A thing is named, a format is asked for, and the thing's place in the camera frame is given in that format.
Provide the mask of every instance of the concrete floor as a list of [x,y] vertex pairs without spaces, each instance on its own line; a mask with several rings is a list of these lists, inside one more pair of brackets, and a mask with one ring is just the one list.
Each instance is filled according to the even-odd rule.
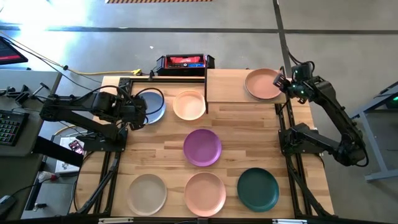
[[[148,72],[161,55],[195,52],[214,56],[217,68],[277,69],[284,63],[278,34],[40,31],[46,26],[276,29],[272,0],[168,4],[103,4],[95,0],[49,4],[43,0],[25,1],[24,6],[15,2],[5,3],[0,20],[25,25],[21,31],[6,33],[52,60],[84,72],[137,68]],[[398,2],[394,0],[279,0],[279,4],[285,29],[398,29]],[[315,62],[315,74],[333,84],[347,112],[397,81],[398,35],[287,34],[286,41],[299,60]],[[51,70],[28,57],[29,63],[18,66]],[[88,88],[99,85],[65,74]],[[85,92],[63,78],[57,93]],[[337,130],[322,108],[311,105],[311,109],[320,132],[339,141]],[[59,123],[45,123],[41,135],[49,138],[60,128]],[[372,151],[368,152],[371,161],[366,168],[343,167],[332,157],[324,157],[335,213],[345,218],[397,223],[398,178],[366,183],[364,175],[379,171]],[[382,153],[387,166],[396,166],[398,152]],[[44,186],[44,190],[51,189],[52,197],[39,195],[39,200],[54,206],[46,212],[25,213],[24,217],[65,214],[72,182]]]

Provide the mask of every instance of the floor mat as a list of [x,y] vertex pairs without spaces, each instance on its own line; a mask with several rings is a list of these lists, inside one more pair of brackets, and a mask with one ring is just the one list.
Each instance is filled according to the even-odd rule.
[[106,3],[211,2],[213,0],[107,0]]

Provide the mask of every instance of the wooden platform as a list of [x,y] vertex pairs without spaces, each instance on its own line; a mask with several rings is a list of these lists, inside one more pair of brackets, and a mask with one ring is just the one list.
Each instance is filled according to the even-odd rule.
[[[210,103],[259,103],[244,88],[244,81],[252,70],[209,69],[207,71],[207,101]],[[285,94],[261,103],[285,103]]]
[[[103,85],[118,85],[118,82],[119,77],[104,77]],[[204,94],[203,84],[135,83],[133,93],[149,86],[163,91],[167,104],[166,112],[159,122],[148,125],[142,130],[129,132],[127,148],[122,154],[119,166],[112,216],[137,216],[127,206],[127,189],[137,176],[155,174],[164,180],[168,195],[164,207],[153,216],[195,217],[184,203],[183,191],[187,180],[201,171],[218,175],[226,186],[226,203],[214,217],[292,218],[294,216],[285,159],[280,153],[277,138],[279,121],[273,103],[210,103],[209,114],[203,115],[196,121],[183,121],[173,112],[174,97],[184,90],[196,90]],[[111,88],[105,90],[115,93]],[[304,122],[313,126],[309,105],[293,102],[293,106],[296,123]],[[198,128],[214,131],[222,142],[221,157],[210,167],[191,165],[182,152],[185,137]],[[103,153],[96,152],[82,167],[76,191],[78,207],[88,200],[97,187],[102,162]],[[321,161],[313,155],[303,155],[303,164],[310,190],[324,208],[333,213]],[[268,212],[252,212],[237,197],[238,178],[243,171],[252,167],[268,170],[278,181],[279,201]],[[107,191],[108,187],[105,189],[103,201],[106,199]]]

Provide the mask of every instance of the blue plate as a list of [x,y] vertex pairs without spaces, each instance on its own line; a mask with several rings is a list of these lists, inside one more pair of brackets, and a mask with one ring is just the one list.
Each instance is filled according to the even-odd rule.
[[[147,104],[146,113],[151,113],[151,112],[159,109],[159,107],[162,104],[162,96],[160,96],[157,93],[143,92],[139,96],[142,96]],[[165,110],[166,110],[166,102],[164,102],[162,109],[160,109],[158,112],[156,112],[154,114],[147,115],[148,120],[149,120],[148,124],[152,124],[152,123],[155,123],[156,121],[158,121],[163,116]]]

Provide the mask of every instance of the keyboard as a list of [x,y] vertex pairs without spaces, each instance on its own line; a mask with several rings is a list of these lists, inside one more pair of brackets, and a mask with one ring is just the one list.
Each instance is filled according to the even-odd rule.
[[0,145],[15,146],[29,113],[0,110]]

